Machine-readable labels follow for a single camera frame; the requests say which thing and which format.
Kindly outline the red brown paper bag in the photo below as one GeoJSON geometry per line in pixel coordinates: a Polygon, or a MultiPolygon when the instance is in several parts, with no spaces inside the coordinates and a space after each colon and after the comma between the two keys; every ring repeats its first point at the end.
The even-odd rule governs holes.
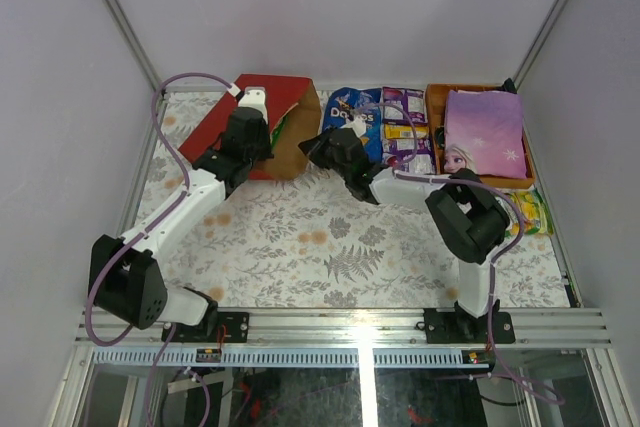
{"type": "MultiPolygon", "coordinates": [[[[262,87],[274,157],[259,162],[249,174],[256,181],[286,181],[301,175],[308,163],[299,144],[318,135],[322,120],[319,96],[308,77],[242,74],[235,84],[241,88],[262,87]]],[[[229,93],[210,109],[180,145],[182,156],[193,162],[227,127],[237,102],[229,93]]]]}

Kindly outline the blue chips bag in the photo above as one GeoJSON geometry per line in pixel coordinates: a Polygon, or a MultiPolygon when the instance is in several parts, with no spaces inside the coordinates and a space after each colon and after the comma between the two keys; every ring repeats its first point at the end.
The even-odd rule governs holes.
{"type": "Polygon", "coordinates": [[[382,114],[379,107],[381,97],[381,88],[342,87],[334,91],[328,97],[324,109],[322,130],[330,127],[340,128],[356,117],[362,117],[366,124],[366,130],[361,136],[364,150],[371,161],[380,162],[382,160],[382,114]]]}

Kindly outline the yellow candy bar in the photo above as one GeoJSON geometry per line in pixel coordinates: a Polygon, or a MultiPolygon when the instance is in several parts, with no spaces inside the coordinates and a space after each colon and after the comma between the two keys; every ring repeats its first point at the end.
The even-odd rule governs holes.
{"type": "Polygon", "coordinates": [[[384,137],[389,140],[401,140],[401,139],[424,139],[429,136],[429,129],[427,126],[417,126],[412,128],[408,125],[393,125],[384,124],[382,127],[384,137]]]}

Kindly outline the green yellow candy packet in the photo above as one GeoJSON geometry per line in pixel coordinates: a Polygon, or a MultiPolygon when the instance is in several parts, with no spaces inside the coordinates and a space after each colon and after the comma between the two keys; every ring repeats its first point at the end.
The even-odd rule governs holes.
{"type": "MultiPolygon", "coordinates": [[[[548,208],[536,189],[510,191],[506,192],[505,195],[519,209],[524,219],[525,235],[551,235],[554,232],[548,208]]],[[[498,198],[497,201],[510,219],[506,236],[517,236],[519,232],[517,215],[504,199],[498,198]]]]}

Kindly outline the purple snack packet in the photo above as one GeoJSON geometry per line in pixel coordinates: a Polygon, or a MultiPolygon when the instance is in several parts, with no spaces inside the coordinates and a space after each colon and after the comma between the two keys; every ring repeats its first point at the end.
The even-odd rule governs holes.
{"type": "Polygon", "coordinates": [[[407,117],[418,126],[428,124],[424,93],[416,89],[383,87],[381,101],[385,104],[384,123],[407,125],[407,117]]]}

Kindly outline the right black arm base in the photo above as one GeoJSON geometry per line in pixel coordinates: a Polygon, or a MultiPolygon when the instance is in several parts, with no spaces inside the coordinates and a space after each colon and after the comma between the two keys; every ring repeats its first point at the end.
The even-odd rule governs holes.
{"type": "Polygon", "coordinates": [[[479,318],[468,314],[458,303],[452,309],[425,308],[414,329],[425,334],[428,344],[435,345],[516,342],[511,315],[501,309],[499,300],[479,318]]]}

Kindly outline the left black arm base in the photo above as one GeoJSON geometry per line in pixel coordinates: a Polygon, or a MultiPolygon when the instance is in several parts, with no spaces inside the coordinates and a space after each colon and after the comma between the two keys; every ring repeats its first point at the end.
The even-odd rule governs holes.
{"type": "Polygon", "coordinates": [[[211,297],[189,289],[169,290],[160,316],[164,326],[175,325],[171,342],[246,343],[249,331],[248,312],[218,309],[211,297]]]}

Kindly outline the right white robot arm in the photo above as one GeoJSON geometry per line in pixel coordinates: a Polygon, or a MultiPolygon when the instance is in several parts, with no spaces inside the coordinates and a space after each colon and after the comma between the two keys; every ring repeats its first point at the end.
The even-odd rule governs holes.
{"type": "Polygon", "coordinates": [[[468,169],[447,176],[411,176],[371,161],[351,128],[332,128],[299,144],[315,166],[336,172],[353,197],[376,205],[425,209],[458,259],[458,298],[451,321],[441,325],[464,342],[493,344],[495,263],[510,218],[497,190],[468,169]]]}

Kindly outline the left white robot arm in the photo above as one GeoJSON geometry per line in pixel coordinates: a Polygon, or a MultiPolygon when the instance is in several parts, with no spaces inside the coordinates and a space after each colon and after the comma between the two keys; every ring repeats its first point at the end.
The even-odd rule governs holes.
{"type": "Polygon", "coordinates": [[[93,327],[96,307],[118,317],[129,329],[170,323],[184,327],[201,342],[217,334],[217,302],[192,288],[168,287],[160,264],[205,214],[248,180],[257,162],[271,156],[265,107],[238,106],[218,144],[207,149],[186,172],[182,188],[119,237],[103,235],[94,243],[85,329],[96,344],[106,343],[93,327]]]}

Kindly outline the orange wooden tray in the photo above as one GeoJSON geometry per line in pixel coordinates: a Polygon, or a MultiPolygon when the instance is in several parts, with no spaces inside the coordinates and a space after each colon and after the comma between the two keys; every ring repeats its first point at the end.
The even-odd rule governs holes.
{"type": "MultiPolygon", "coordinates": [[[[430,84],[425,89],[425,105],[429,119],[431,139],[434,144],[436,171],[439,174],[451,174],[444,171],[444,118],[448,93],[455,91],[503,91],[497,86],[488,85],[464,85],[464,84],[430,84]]],[[[479,176],[481,181],[493,187],[512,190],[526,190],[535,182],[535,170],[531,160],[528,140],[524,132],[523,115],[523,144],[527,167],[526,177],[523,179],[512,179],[494,176],[479,176]]]]}

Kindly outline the purple Frozen cloth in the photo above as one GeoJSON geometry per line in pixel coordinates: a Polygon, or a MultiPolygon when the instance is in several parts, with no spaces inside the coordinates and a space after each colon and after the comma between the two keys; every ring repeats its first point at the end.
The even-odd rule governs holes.
{"type": "Polygon", "coordinates": [[[503,91],[448,93],[444,118],[447,173],[523,179],[527,174],[520,97],[503,91]]]}

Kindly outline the aluminium front rail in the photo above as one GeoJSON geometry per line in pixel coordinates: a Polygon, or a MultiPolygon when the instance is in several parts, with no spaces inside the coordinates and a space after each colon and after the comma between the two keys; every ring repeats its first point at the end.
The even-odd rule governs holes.
{"type": "MultiPolygon", "coordinates": [[[[507,348],[609,348],[612,336],[594,308],[501,308],[511,315],[516,342],[507,348]]],[[[414,325],[424,309],[245,308],[250,314],[246,346],[375,347],[428,345],[414,325]]]]}

